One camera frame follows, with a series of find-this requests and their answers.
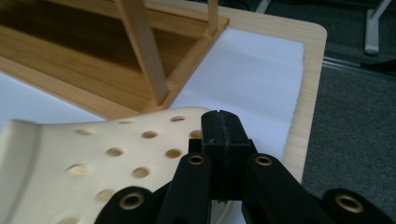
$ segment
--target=black object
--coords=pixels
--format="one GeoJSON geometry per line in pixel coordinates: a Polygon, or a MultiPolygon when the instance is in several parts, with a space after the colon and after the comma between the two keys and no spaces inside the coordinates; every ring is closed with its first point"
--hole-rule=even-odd
{"type": "Polygon", "coordinates": [[[202,139],[191,139],[173,180],[154,193],[116,193],[95,224],[210,223],[210,202],[242,201],[248,224],[392,223],[360,195],[310,195],[276,158],[257,153],[239,118],[226,111],[202,116],[202,139]]]}

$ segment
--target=wooden frame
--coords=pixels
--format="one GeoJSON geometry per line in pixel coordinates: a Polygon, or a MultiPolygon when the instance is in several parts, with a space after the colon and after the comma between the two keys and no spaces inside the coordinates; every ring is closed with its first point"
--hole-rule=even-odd
{"type": "Polygon", "coordinates": [[[217,0],[208,11],[141,0],[11,8],[0,13],[0,69],[108,119],[164,109],[229,22],[217,0]]]}

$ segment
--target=round hole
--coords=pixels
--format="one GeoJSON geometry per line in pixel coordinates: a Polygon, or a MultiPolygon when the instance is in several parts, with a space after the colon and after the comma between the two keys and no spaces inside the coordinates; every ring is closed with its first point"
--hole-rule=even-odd
{"type": "Polygon", "coordinates": [[[119,122],[119,124],[132,124],[132,123],[134,123],[134,121],[131,119],[126,119],[119,122]]]}
{"type": "Polygon", "coordinates": [[[146,167],[139,167],[132,171],[132,175],[136,178],[144,178],[149,175],[149,169],[146,167]]]}
{"type": "Polygon", "coordinates": [[[136,191],[123,196],[120,200],[120,207],[124,210],[132,210],[139,207],[144,200],[142,193],[136,191]]]}
{"type": "Polygon", "coordinates": [[[86,164],[75,164],[67,168],[70,175],[86,175],[90,172],[90,166],[86,164]]]}
{"type": "Polygon", "coordinates": [[[272,160],[268,157],[265,156],[258,156],[256,157],[255,161],[259,164],[259,165],[263,165],[263,166],[269,166],[272,164],[272,160]]]}
{"type": "Polygon", "coordinates": [[[68,217],[58,222],[58,224],[79,224],[79,219],[76,217],[68,217]]]}
{"type": "Polygon", "coordinates": [[[107,203],[113,197],[115,191],[113,189],[105,189],[96,194],[96,199],[99,202],[107,203]]]}
{"type": "Polygon", "coordinates": [[[199,139],[199,138],[201,138],[201,136],[202,136],[201,130],[195,130],[190,133],[191,138],[199,139]]]}
{"type": "Polygon", "coordinates": [[[119,147],[113,147],[106,151],[106,154],[110,157],[118,157],[123,154],[123,150],[119,147]]]}
{"type": "Polygon", "coordinates": [[[144,138],[155,138],[158,134],[152,131],[142,133],[144,138]]]}
{"type": "Polygon", "coordinates": [[[200,156],[191,156],[189,157],[189,163],[192,165],[200,165],[204,163],[204,158],[200,156]]]}
{"type": "Polygon", "coordinates": [[[76,133],[81,134],[81,135],[91,135],[91,134],[93,134],[93,131],[89,130],[89,129],[78,129],[78,130],[76,130],[76,133]]]}
{"type": "Polygon", "coordinates": [[[181,155],[181,151],[178,149],[170,149],[165,153],[167,158],[177,158],[181,155]]]}
{"type": "Polygon", "coordinates": [[[336,196],[335,202],[351,213],[361,213],[364,210],[363,205],[358,200],[346,194],[336,196]]]}
{"type": "Polygon", "coordinates": [[[186,119],[186,117],[184,117],[184,116],[176,116],[176,117],[171,118],[171,121],[172,122],[178,122],[178,121],[182,121],[182,120],[185,120],[185,119],[186,119]]]}

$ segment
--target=wooden rack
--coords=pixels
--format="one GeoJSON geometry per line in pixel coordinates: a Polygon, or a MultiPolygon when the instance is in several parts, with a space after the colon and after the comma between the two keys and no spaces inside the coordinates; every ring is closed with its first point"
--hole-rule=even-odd
{"type": "Polygon", "coordinates": [[[217,4],[207,14],[142,0],[8,8],[0,70],[108,119],[164,109],[227,26],[217,4]]]}

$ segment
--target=wooden board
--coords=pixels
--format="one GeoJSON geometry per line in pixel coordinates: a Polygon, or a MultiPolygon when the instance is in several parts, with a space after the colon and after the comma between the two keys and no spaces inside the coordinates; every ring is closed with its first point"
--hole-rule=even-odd
{"type": "Polygon", "coordinates": [[[0,13],[0,69],[108,119],[168,107],[227,26],[204,12],[147,3],[166,86],[154,100],[113,2],[40,1],[0,13]]]}

